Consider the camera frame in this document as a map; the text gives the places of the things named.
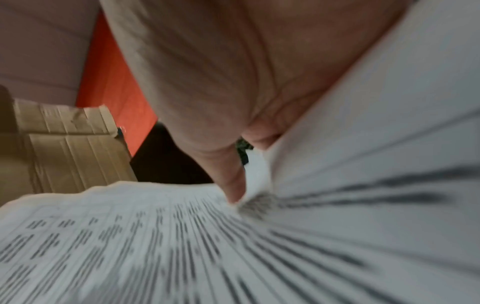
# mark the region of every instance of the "hand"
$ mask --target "hand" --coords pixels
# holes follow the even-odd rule
[[[409,0],[101,0],[175,143],[225,192],[235,149],[266,149],[402,15]]]

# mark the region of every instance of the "brown cardboard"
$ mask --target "brown cardboard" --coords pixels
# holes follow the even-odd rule
[[[13,100],[0,86],[0,205],[25,194],[78,193],[136,181],[107,107]]]

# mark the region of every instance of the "finger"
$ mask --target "finger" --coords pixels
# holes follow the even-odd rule
[[[184,151],[210,175],[230,203],[242,198],[247,187],[245,169],[235,145],[208,152]]]

